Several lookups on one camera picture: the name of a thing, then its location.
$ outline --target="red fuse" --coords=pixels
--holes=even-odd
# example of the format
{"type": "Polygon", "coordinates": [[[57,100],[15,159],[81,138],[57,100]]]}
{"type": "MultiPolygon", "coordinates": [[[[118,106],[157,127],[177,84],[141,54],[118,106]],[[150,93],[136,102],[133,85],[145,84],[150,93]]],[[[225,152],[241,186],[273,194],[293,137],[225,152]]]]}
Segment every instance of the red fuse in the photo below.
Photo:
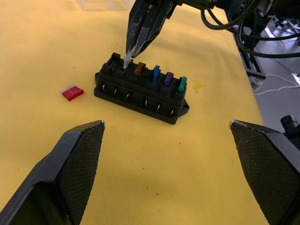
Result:
{"type": "Polygon", "coordinates": [[[84,90],[74,86],[74,85],[69,85],[68,86],[69,89],[65,90],[65,89],[61,89],[61,93],[62,95],[68,100],[71,101],[74,98],[81,96],[82,94],[84,94],[84,90]]]}

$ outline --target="black fuse box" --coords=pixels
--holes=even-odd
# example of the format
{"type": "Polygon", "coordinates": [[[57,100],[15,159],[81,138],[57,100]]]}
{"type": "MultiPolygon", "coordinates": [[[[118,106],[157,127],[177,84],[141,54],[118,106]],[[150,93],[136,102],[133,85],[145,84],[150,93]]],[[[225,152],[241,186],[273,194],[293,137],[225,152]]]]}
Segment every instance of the black fuse box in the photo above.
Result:
{"type": "Polygon", "coordinates": [[[124,60],[113,53],[107,63],[95,74],[94,95],[135,110],[164,122],[175,124],[178,117],[189,110],[184,96],[187,84],[182,92],[178,91],[182,77],[173,77],[168,87],[164,85],[166,74],[159,73],[153,80],[153,69],[146,66],[140,75],[134,73],[137,64],[131,60],[127,69],[123,69],[124,60]]]}

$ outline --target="textured gripper pad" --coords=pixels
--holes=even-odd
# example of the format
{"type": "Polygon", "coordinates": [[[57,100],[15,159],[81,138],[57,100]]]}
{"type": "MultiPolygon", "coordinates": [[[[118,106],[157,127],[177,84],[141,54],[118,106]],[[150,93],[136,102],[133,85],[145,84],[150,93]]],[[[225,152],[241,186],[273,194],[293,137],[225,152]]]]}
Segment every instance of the textured gripper pad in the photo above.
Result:
{"type": "Polygon", "coordinates": [[[289,140],[300,150],[300,137],[289,138],[289,140]]]}
{"type": "Polygon", "coordinates": [[[96,175],[104,125],[82,132],[56,179],[70,219],[79,225],[96,175]]]}
{"type": "Polygon", "coordinates": [[[237,123],[231,130],[256,201],[270,225],[281,224],[299,192],[297,172],[263,133],[237,123]]]}

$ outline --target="transparent container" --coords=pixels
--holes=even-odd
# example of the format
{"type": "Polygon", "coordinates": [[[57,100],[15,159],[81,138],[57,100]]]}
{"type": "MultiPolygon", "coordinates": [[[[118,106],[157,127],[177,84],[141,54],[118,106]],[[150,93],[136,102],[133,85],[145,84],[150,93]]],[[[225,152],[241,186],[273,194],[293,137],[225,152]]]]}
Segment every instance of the transparent container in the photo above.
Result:
{"type": "Polygon", "coordinates": [[[128,10],[132,0],[77,0],[83,10],[128,10]]]}

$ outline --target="stain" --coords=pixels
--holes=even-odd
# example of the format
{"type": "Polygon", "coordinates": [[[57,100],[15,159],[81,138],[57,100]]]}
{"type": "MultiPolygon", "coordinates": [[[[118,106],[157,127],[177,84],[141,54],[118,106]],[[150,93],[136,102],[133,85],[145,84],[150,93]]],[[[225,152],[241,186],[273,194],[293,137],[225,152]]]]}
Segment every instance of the stain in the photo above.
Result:
{"type": "Polygon", "coordinates": [[[198,90],[199,90],[200,88],[203,88],[203,87],[205,87],[205,85],[204,85],[203,83],[200,83],[200,82],[198,82],[198,81],[195,81],[195,84],[194,84],[194,86],[193,86],[194,92],[197,94],[197,93],[198,93],[198,90]]]}

